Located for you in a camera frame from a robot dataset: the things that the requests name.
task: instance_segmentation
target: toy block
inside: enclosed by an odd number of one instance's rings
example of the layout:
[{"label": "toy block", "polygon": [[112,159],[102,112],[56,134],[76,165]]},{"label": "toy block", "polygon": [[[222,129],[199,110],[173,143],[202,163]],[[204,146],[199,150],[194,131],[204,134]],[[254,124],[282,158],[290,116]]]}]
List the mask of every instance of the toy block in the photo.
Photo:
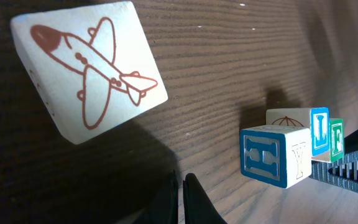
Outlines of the toy block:
[{"label": "toy block", "polygon": [[345,155],[344,150],[344,123],[341,118],[331,118],[329,120],[330,150],[311,158],[314,161],[320,162],[335,162]]},{"label": "toy block", "polygon": [[311,134],[304,127],[263,125],[240,132],[241,173],[289,188],[311,174]]},{"label": "toy block", "polygon": [[288,108],[266,111],[266,124],[300,126],[311,130],[311,153],[320,155],[329,150],[328,108]]},{"label": "toy block", "polygon": [[129,1],[24,14],[11,30],[53,121],[74,144],[168,100]]}]

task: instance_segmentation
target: wood grain surface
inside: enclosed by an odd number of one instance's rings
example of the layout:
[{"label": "wood grain surface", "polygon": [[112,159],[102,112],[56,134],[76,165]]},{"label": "wood grain surface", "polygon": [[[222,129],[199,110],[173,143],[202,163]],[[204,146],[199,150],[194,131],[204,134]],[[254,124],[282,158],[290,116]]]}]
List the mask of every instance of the wood grain surface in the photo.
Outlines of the wood grain surface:
[{"label": "wood grain surface", "polygon": [[282,190],[239,169],[239,130],[267,108],[328,106],[346,134],[358,128],[358,1],[134,1],[169,100],[74,146],[9,20],[102,2],[0,0],[0,223],[113,223],[172,169],[195,173],[228,223],[358,223],[358,194],[311,179]]}]

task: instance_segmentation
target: white block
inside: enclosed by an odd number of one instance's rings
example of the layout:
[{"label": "white block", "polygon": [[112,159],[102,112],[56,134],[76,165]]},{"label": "white block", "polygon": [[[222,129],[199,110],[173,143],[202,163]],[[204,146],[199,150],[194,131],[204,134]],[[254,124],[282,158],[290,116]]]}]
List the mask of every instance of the white block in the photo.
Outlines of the white block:
[{"label": "white block", "polygon": [[240,133],[241,172],[289,188],[311,174],[311,134],[303,127],[263,125]]},{"label": "white block", "polygon": [[75,144],[168,99],[131,2],[24,14],[11,29],[57,128]]},{"label": "white block", "polygon": [[311,129],[312,155],[317,156],[330,148],[328,108],[288,108],[266,111],[266,124],[301,126]]}]

